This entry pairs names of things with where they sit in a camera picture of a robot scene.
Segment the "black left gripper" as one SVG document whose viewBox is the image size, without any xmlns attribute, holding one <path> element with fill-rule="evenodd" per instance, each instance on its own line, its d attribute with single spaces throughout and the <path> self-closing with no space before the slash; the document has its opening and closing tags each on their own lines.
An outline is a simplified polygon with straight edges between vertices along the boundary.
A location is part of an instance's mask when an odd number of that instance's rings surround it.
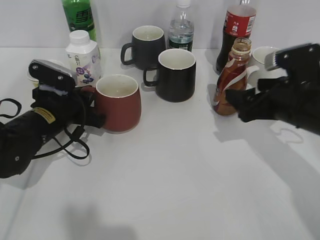
<svg viewBox="0 0 320 240">
<path fill-rule="evenodd" d="M 75 88 L 66 95 L 43 90 L 32 90 L 34 102 L 30 110 L 31 130 L 64 130 L 70 124 L 100 129 L 106 116 L 87 110 L 95 106 L 96 93 Z"/>
</svg>

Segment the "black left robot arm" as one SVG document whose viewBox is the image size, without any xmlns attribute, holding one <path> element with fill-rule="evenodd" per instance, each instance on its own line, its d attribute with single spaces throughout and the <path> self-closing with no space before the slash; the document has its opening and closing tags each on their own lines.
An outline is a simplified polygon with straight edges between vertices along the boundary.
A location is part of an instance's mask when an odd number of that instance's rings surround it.
<svg viewBox="0 0 320 240">
<path fill-rule="evenodd" d="M 76 87 L 66 95 L 40 90 L 32 91 L 35 100 L 31 110 L 0 125 L 0 177 L 2 179 L 22 174 L 31 160 L 65 151 L 72 143 L 82 145 L 86 153 L 90 149 L 81 140 L 85 126 L 100 129 L 105 115 L 98 114 L 91 106 L 96 99 L 93 87 Z M 38 154 L 38 151 L 60 132 L 65 132 L 69 141 L 55 150 Z"/>
</svg>

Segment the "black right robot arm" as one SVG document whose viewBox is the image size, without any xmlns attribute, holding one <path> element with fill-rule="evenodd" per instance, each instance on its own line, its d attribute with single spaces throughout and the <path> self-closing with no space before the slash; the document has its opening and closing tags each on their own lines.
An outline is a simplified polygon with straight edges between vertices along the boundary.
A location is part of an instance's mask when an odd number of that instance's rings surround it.
<svg viewBox="0 0 320 240">
<path fill-rule="evenodd" d="M 320 134 L 320 83 L 288 76 L 261 78 L 255 88 L 227 89 L 225 99 L 245 123 L 254 120 L 283 121 Z"/>
</svg>

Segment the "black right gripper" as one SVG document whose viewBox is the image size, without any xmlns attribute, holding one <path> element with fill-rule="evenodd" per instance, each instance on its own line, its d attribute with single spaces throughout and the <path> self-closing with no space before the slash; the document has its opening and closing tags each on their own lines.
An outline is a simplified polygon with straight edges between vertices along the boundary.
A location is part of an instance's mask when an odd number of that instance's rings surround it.
<svg viewBox="0 0 320 240">
<path fill-rule="evenodd" d="M 320 128 L 319 76 L 260 78 L 257 93 L 255 88 L 227 89 L 226 100 L 244 123 L 279 120 L 296 128 Z"/>
</svg>

